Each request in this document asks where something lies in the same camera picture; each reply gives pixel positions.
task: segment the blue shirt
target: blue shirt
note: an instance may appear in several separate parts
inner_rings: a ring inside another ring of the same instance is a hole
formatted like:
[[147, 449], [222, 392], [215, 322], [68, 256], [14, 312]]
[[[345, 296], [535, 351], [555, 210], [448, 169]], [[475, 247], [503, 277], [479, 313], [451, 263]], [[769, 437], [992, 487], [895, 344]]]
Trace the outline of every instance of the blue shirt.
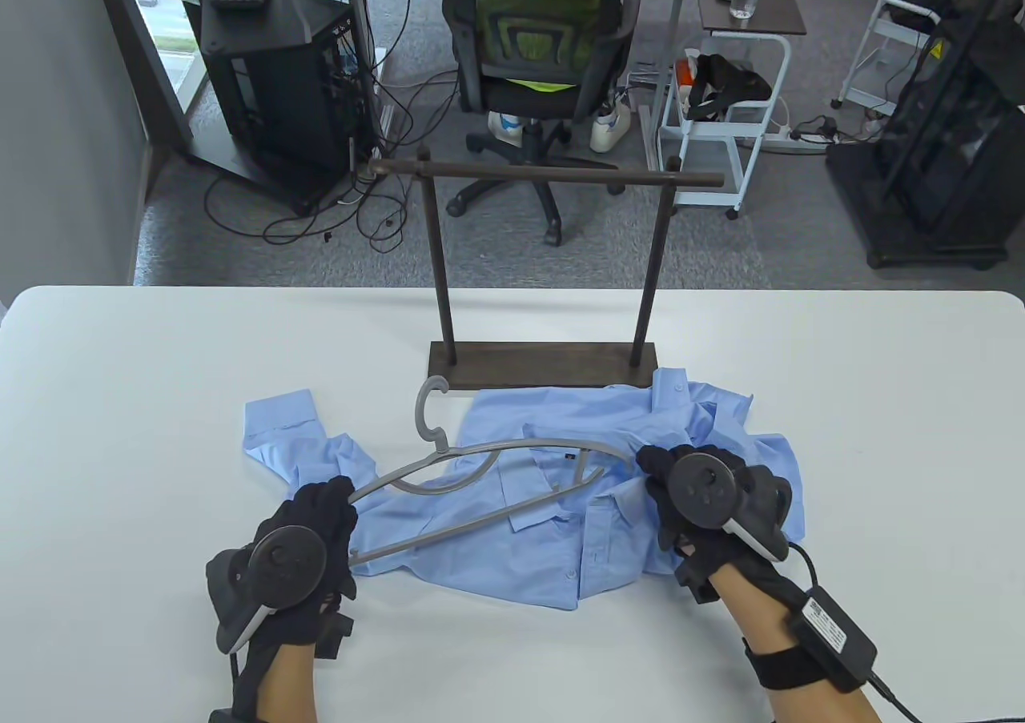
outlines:
[[[656, 370], [651, 389], [485, 390], [463, 420], [458, 445], [520, 437], [597, 440], [631, 453], [643, 445], [717, 445], [790, 481], [793, 504], [784, 532], [801, 540], [805, 515], [796, 459], [781, 435], [746, 433], [750, 405], [750, 397], [689, 383], [683, 369], [672, 368]], [[247, 404], [243, 446], [283, 477], [291, 493], [339, 474], [357, 486], [377, 477], [373, 459], [352, 438], [327, 437], [309, 390]], [[356, 505], [360, 522], [352, 547], [369, 552], [451, 528], [557, 484], [571, 485], [575, 461], [568, 453], [575, 451], [506, 451], [480, 481], [439, 496], [394, 488], [371, 493]], [[456, 459], [446, 477], [433, 482], [468, 474], [483, 458]], [[405, 567], [445, 587], [565, 609], [576, 608], [581, 598], [630, 584], [643, 572], [670, 573], [678, 561], [658, 549], [657, 515], [637, 465], [591, 453], [590, 467], [597, 466], [605, 468], [603, 477], [560, 503], [371, 561], [355, 573], [375, 575]]]

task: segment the white sneaker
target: white sneaker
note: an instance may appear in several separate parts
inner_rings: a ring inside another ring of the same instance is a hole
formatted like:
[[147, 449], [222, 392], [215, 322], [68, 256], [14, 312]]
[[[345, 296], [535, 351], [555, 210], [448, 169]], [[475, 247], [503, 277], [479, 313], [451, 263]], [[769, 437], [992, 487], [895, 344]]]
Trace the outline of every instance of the white sneaker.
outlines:
[[604, 155], [630, 129], [630, 108], [623, 101], [616, 102], [611, 115], [601, 115], [590, 127], [590, 149]]
[[492, 136], [504, 140], [506, 145], [516, 148], [523, 146], [523, 123], [515, 115], [501, 115], [499, 112], [488, 112], [488, 129]]

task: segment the orange object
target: orange object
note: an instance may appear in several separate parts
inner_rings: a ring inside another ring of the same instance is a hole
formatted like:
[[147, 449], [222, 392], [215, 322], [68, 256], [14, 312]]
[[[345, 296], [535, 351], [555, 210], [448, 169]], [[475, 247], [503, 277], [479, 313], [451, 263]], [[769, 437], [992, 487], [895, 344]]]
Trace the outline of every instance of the orange object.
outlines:
[[676, 85], [678, 87], [694, 85], [694, 71], [691, 68], [690, 57], [682, 57], [676, 61]]

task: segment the office chair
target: office chair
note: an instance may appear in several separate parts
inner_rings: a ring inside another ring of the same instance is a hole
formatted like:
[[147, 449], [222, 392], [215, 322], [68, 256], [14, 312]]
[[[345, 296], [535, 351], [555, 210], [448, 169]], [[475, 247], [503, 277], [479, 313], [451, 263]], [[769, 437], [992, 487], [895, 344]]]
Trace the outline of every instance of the office chair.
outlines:
[[[512, 164], [611, 167], [604, 162], [549, 155], [555, 142], [569, 144], [564, 120], [583, 122], [608, 101], [622, 75], [637, 27], [641, 0], [443, 0], [459, 66], [459, 101], [464, 112], [502, 112], [525, 120], [523, 146], [491, 133], [466, 134], [466, 148], [485, 149]], [[529, 80], [535, 86], [511, 80]], [[542, 120], [559, 120], [545, 134]], [[478, 180], [448, 203], [458, 217], [485, 192], [506, 182]], [[544, 208], [549, 246], [562, 243], [562, 218], [551, 188], [534, 182]], [[611, 195], [624, 192], [610, 186]]]

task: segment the shirt pocket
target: shirt pocket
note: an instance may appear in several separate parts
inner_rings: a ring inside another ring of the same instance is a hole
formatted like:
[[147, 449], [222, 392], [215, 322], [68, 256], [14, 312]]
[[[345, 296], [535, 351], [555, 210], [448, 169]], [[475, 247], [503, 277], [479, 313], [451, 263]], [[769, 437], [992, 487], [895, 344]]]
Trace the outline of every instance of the shirt pocket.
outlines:
[[591, 499], [580, 555], [581, 598], [632, 584], [644, 572], [655, 537], [644, 481], [626, 480]]

